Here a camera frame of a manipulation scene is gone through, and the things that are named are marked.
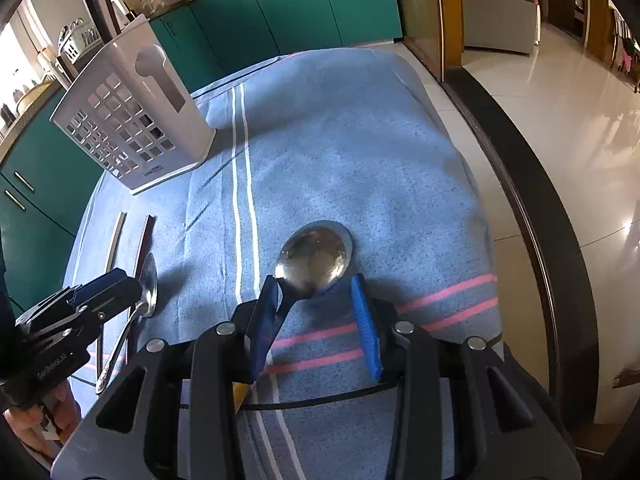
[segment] pink cloth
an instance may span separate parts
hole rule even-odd
[[[624,50],[622,51],[622,63],[625,64],[625,71],[631,72],[631,56],[627,54]]]

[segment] basket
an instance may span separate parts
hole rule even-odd
[[[71,30],[65,42],[60,47],[71,63],[75,63],[85,50],[100,43],[100,34],[92,22],[78,25]]]
[[[96,54],[51,120],[132,194],[199,166],[216,134],[143,15]]]

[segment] silver bolt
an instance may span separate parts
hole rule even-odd
[[[477,335],[467,339],[466,344],[472,350],[484,350],[486,348],[486,341]]]
[[[409,335],[414,332],[415,326],[409,321],[398,321],[394,327],[396,332],[403,335]]]
[[[162,339],[152,339],[146,344],[146,350],[155,354],[164,348],[164,341]]]
[[[230,321],[225,321],[216,327],[216,332],[218,335],[233,335],[236,333],[236,326]]]

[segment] silver ladle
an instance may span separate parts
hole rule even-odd
[[[142,286],[142,298],[136,303],[136,307],[133,314],[127,319],[127,323],[120,332],[116,344],[113,346],[113,350],[109,355],[109,359],[104,365],[104,369],[98,377],[95,383],[95,393],[100,395],[109,384],[111,374],[118,361],[118,355],[122,350],[122,345],[127,339],[129,330],[133,325],[133,322],[139,317],[151,317],[156,310],[156,303],[158,301],[158,270],[156,269],[156,260],[152,253],[149,253],[145,262],[142,265],[142,273],[140,274],[140,285]]]
[[[338,222],[312,222],[290,236],[273,271],[282,290],[274,338],[297,301],[321,296],[344,276],[352,254],[351,234]]]

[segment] tile floor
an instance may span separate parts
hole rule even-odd
[[[494,235],[504,339],[519,362],[546,387],[548,361],[540,297],[520,229],[494,170],[453,102],[415,56],[399,43],[376,48],[391,50],[414,67],[452,142],[469,164]]]
[[[548,24],[530,57],[467,51],[463,65],[521,131],[574,226],[598,318],[595,421],[623,422],[640,395],[640,384],[611,387],[640,367],[640,94]]]

